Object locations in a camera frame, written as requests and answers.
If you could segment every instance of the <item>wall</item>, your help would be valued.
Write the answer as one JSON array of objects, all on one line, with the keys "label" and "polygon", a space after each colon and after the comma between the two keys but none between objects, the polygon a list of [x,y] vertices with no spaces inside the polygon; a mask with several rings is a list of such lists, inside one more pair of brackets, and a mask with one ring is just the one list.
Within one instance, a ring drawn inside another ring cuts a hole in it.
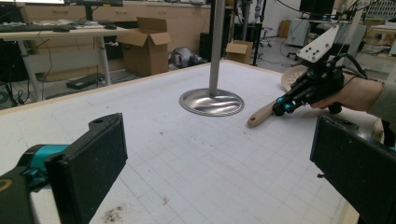
[{"label": "wall", "polygon": [[[296,0],[281,0],[282,3],[289,7],[298,9],[300,1]],[[279,24],[283,20],[291,20],[301,16],[300,12],[294,11],[288,7],[283,6],[276,0],[267,0],[267,5],[264,12],[263,27],[271,27],[272,31],[268,32],[267,36],[277,35]]]}]

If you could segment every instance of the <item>black cable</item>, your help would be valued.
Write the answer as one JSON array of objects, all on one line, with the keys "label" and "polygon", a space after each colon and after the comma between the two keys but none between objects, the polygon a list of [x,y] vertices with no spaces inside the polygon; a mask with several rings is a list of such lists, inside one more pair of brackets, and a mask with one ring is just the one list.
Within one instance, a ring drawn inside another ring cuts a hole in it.
[{"label": "black cable", "polygon": [[358,61],[356,61],[356,59],[347,53],[342,53],[342,54],[337,54],[331,61],[330,63],[332,64],[336,64],[341,58],[348,58],[354,65],[355,67],[358,69],[358,71],[363,75],[363,77],[365,79],[367,79],[367,75],[364,72],[364,70],[361,68],[361,65],[358,63]]},{"label": "black cable", "polygon": [[38,37],[40,37],[41,41],[43,41],[43,44],[46,46],[47,51],[49,52],[49,70],[47,71],[47,74],[44,75],[43,80],[41,81],[41,84],[42,84],[41,85],[41,99],[43,99],[44,98],[44,81],[47,79],[47,76],[50,74],[50,71],[52,70],[52,57],[51,57],[51,54],[50,54],[49,46],[47,45],[46,42],[44,42],[44,39],[42,38],[42,36],[40,34],[41,34],[41,31],[38,32],[37,35],[38,35]]}]

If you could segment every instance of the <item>grid paper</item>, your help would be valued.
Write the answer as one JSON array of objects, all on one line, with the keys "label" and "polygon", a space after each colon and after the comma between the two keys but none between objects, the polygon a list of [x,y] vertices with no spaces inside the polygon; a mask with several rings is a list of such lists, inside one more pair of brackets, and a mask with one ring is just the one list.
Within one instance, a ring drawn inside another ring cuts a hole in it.
[{"label": "grid paper", "polygon": [[[129,159],[92,223],[335,223],[344,200],[309,160],[317,116],[328,112],[305,106],[248,128],[254,112],[284,93],[280,76],[229,61],[220,63],[219,89],[245,108],[228,117],[183,109],[178,98],[207,88],[209,73],[204,64],[2,111],[0,174],[28,147],[70,144],[88,122],[122,113]],[[363,131],[375,122],[347,109],[337,117]],[[50,190],[32,197],[41,223],[59,223]]]}]

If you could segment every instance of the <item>floor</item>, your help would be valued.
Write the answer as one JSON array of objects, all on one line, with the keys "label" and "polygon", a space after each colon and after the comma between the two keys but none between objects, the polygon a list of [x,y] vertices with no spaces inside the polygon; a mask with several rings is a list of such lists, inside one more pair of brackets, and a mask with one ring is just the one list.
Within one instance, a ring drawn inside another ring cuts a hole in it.
[{"label": "floor", "polygon": [[[295,53],[300,48],[292,47],[284,44],[285,39],[279,37],[270,37],[262,41],[262,45],[259,47],[258,54],[256,57],[255,64],[258,67],[266,68],[269,70],[277,71],[279,73],[284,73],[289,68],[299,64],[301,60],[295,61],[293,58],[289,58],[289,53]],[[391,69],[394,64],[393,62],[380,62],[378,63],[375,58],[376,54],[379,52],[383,52],[389,47],[383,43],[381,45],[374,44],[366,44],[362,51],[358,53],[356,59],[361,64],[361,66],[366,69],[366,73],[368,77],[377,78],[377,79],[386,79],[387,78],[387,70]],[[254,63],[254,52],[252,53],[251,64]],[[170,69],[176,69],[172,64],[170,64]],[[139,78],[139,76],[131,75],[125,72],[124,70],[118,70],[111,72],[111,81],[112,83],[119,83],[123,81],[128,81],[132,79]],[[66,87],[66,83],[71,81],[63,80],[57,82],[39,82],[39,85],[43,89],[44,95],[47,99],[56,98],[60,96],[64,96],[67,94],[73,94],[79,91],[88,91],[96,88],[104,87],[105,82],[99,81],[95,85],[91,85],[87,88],[81,90],[74,90]],[[27,81],[20,81],[12,83],[12,88],[14,92],[14,99],[20,105],[30,104],[35,102],[35,98],[28,94],[27,89]],[[4,86],[0,86],[0,91],[6,92]],[[5,101],[1,103],[0,99],[0,109],[10,108],[12,107],[11,101]]]}]

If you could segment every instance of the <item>computer monitor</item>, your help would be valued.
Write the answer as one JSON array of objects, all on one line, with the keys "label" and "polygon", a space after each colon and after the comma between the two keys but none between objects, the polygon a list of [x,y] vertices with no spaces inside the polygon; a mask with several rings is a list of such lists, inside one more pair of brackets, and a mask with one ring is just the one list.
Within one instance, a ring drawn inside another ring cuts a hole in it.
[{"label": "computer monitor", "polygon": [[301,0],[300,11],[310,14],[311,20],[322,20],[323,15],[331,15],[335,0]]}]

